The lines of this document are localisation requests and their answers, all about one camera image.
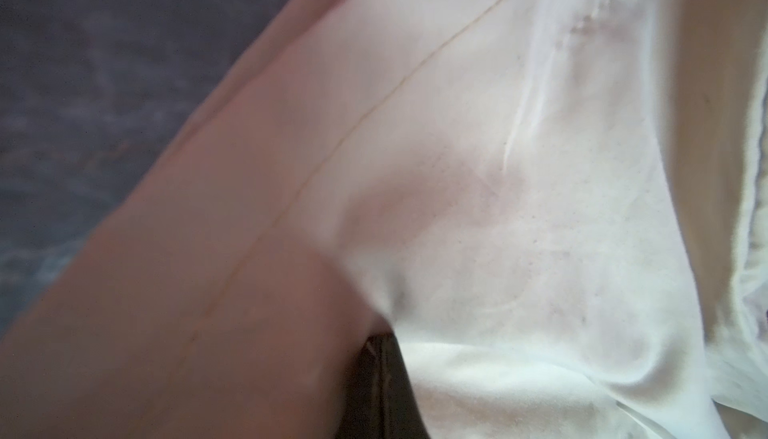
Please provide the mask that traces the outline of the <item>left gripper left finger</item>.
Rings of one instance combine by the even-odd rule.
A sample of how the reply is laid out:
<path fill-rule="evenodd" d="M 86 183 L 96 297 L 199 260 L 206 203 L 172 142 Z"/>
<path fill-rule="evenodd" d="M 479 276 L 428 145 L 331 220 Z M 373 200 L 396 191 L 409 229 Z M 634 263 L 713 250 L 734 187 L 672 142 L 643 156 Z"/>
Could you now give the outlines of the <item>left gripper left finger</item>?
<path fill-rule="evenodd" d="M 355 359 L 337 439 L 375 439 L 382 435 L 381 342 L 381 335 L 370 337 Z"/>

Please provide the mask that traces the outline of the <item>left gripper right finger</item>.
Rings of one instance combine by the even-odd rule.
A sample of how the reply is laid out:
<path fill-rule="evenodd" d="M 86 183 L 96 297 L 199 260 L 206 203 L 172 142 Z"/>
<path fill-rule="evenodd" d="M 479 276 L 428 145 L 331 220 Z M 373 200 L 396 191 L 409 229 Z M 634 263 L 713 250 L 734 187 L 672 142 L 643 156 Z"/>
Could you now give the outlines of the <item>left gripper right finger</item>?
<path fill-rule="evenodd" d="M 399 343 L 393 334 L 381 342 L 381 437 L 429 439 Z"/>

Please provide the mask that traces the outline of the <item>beige shorts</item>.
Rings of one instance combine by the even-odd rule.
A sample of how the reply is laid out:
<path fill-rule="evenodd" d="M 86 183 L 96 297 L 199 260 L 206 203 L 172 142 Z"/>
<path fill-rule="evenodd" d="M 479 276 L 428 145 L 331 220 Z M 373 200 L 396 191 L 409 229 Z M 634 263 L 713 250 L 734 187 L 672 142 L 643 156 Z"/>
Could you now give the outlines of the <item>beige shorts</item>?
<path fill-rule="evenodd" d="M 1 342 L 5 438 L 767 434 L 767 0 L 290 0 Z"/>

